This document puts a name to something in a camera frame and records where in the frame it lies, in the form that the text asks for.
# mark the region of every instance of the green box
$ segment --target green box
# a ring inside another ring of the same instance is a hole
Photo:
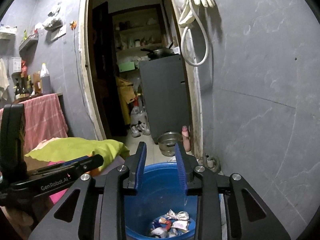
[[[129,70],[134,70],[134,62],[125,62],[125,63],[119,64],[120,72],[129,71]]]

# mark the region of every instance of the pink bottle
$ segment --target pink bottle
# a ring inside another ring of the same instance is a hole
[[[185,151],[189,152],[191,150],[190,138],[189,138],[188,128],[186,126],[182,127],[182,141],[183,141],[183,147],[184,147]]]

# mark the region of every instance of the yellow-green blanket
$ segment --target yellow-green blanket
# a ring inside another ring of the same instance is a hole
[[[32,150],[25,156],[45,162],[71,161],[82,156],[100,154],[104,163],[99,167],[103,171],[117,155],[126,159],[129,156],[129,149],[122,143],[115,140],[86,140],[78,137],[60,138],[49,142],[41,149]]]

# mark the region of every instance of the gray wall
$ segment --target gray wall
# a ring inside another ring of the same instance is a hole
[[[15,0],[6,13],[3,23],[18,25],[18,33],[15,42],[10,41],[8,46],[4,46],[7,47],[5,54],[10,57],[19,56],[18,47],[24,29],[31,29],[38,22],[44,22],[52,6],[58,2],[62,2],[60,14],[64,24],[67,25],[66,35],[51,42],[51,33],[44,29],[39,30],[37,46],[31,47],[23,59],[27,60],[29,74],[40,71],[42,63],[47,64],[53,92],[63,93],[60,103],[68,124],[68,135],[95,139],[94,126],[89,118],[87,104],[83,101],[82,88],[79,85],[79,83],[83,84],[79,65],[79,26],[75,33],[69,26],[69,23],[74,20],[79,23],[80,0]],[[0,46],[0,52],[5,50],[4,47]],[[12,85],[10,82],[9,91],[13,100]]]
[[[28,59],[28,71],[34,73],[41,70],[42,63],[46,63],[51,79],[53,92],[62,92],[62,108],[70,135],[86,139],[95,139],[94,126],[87,114],[81,88],[77,77],[77,64],[79,69],[80,84],[83,84],[80,70],[80,55],[78,30],[74,33],[69,23],[77,21],[79,23],[79,4],[80,0],[38,0],[31,18],[32,25],[43,22],[47,18],[52,6],[61,3],[61,18],[67,25],[67,33],[61,38],[51,42],[51,33],[46,30],[39,31],[39,42],[34,56],[30,53]]]
[[[37,0],[14,0],[6,14],[4,15],[1,24],[9,25],[12,27],[17,26],[17,33],[15,37],[11,40],[1,40],[0,39],[0,58],[3,58],[5,65],[7,65],[7,59],[10,57],[19,57],[19,46],[23,38],[23,32],[25,29],[29,29],[30,16],[33,13],[33,9],[36,5]],[[15,89],[15,79],[13,77],[8,77],[9,87],[7,91],[9,92],[8,100],[1,99],[0,109],[4,107],[5,104],[9,104],[14,101]]]
[[[320,205],[320,25],[304,0],[215,1],[207,19],[200,10],[204,152],[242,174],[295,239]]]

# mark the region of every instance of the blue plastic basin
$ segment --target blue plastic basin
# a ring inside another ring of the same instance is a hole
[[[137,240],[154,239],[147,237],[152,220],[166,214],[170,209],[174,212],[186,211],[190,218],[196,220],[197,200],[197,196],[186,196],[181,190],[176,163],[156,163],[146,166],[143,184],[138,194],[136,196],[125,196],[124,198],[128,238]],[[189,228],[189,232],[171,239],[186,240],[193,238],[194,225],[192,228]]]

